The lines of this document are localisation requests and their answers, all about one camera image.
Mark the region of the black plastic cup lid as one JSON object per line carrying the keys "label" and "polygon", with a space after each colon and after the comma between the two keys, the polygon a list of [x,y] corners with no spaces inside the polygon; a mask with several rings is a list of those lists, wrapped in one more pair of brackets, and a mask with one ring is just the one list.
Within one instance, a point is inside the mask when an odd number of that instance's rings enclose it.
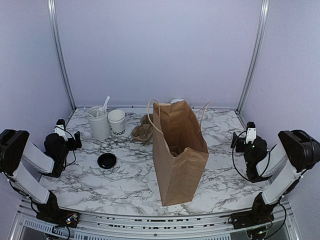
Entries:
{"label": "black plastic cup lid", "polygon": [[117,157],[112,153],[103,153],[97,159],[97,164],[102,169],[111,169],[117,163]]}

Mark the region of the white paper cups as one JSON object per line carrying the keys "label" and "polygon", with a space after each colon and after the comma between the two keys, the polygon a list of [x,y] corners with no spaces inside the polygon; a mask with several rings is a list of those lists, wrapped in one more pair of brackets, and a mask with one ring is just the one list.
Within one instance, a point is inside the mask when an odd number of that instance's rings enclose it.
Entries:
{"label": "white paper cups", "polygon": [[121,109],[114,109],[107,115],[111,134],[115,137],[121,137],[125,133],[126,114]]}

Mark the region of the brown paper takeout bag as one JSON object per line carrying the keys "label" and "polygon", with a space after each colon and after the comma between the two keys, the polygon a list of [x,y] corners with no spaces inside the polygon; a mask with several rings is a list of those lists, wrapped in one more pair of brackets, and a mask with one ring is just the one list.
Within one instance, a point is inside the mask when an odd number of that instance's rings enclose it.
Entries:
{"label": "brown paper takeout bag", "polygon": [[153,127],[152,156],[162,206],[193,200],[209,149],[198,119],[186,101],[173,104],[151,99],[147,117]]}

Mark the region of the brown cardboard cup carrier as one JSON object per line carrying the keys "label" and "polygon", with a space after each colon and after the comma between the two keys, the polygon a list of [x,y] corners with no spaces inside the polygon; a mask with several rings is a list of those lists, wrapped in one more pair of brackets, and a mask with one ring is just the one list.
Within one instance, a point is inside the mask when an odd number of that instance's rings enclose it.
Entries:
{"label": "brown cardboard cup carrier", "polygon": [[148,143],[153,136],[153,125],[150,122],[150,120],[153,120],[153,115],[150,115],[150,118],[148,115],[144,115],[142,119],[140,120],[140,125],[136,126],[131,131],[131,137],[138,142],[141,142],[143,144]]}

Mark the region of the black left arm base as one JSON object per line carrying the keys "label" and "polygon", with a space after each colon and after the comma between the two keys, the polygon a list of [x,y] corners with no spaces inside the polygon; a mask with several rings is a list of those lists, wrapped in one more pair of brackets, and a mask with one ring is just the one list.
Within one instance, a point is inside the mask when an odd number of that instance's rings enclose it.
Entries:
{"label": "black left arm base", "polygon": [[53,224],[66,225],[69,228],[76,228],[78,226],[80,213],[60,208],[57,197],[52,191],[49,191],[46,203],[35,203],[35,205],[37,208],[37,219]]}

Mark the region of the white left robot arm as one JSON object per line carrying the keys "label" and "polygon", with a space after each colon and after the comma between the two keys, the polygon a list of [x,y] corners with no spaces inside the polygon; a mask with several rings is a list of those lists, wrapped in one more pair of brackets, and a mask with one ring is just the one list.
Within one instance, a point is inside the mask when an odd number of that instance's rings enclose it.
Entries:
{"label": "white left robot arm", "polygon": [[57,207],[54,193],[40,184],[38,177],[59,178],[70,165],[68,155],[82,147],[79,131],[70,133],[61,125],[58,131],[46,136],[45,151],[39,149],[26,130],[5,129],[0,133],[0,172],[17,190],[38,205],[44,205],[43,213],[53,223],[63,219],[63,211]]}

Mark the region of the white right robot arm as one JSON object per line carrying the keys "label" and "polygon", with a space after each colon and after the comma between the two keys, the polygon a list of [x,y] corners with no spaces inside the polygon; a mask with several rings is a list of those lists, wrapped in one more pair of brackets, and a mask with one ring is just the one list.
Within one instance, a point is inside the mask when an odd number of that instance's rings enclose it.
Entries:
{"label": "white right robot arm", "polygon": [[247,214],[252,224],[258,224],[267,216],[265,206],[278,203],[320,161],[320,143],[303,130],[282,130],[278,133],[278,143],[268,149],[255,128],[248,128],[243,134],[234,133],[230,147],[232,152],[243,154],[244,179],[251,183],[272,181],[258,194],[254,200],[256,206]]}

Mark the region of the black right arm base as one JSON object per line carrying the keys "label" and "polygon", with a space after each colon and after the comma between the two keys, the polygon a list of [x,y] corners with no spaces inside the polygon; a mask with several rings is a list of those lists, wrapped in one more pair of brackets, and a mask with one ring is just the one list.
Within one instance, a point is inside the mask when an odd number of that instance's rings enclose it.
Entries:
{"label": "black right arm base", "polygon": [[275,219],[273,210],[278,203],[276,201],[274,204],[266,204],[262,193],[259,193],[253,201],[251,210],[231,214],[228,222],[235,230],[272,222]]}

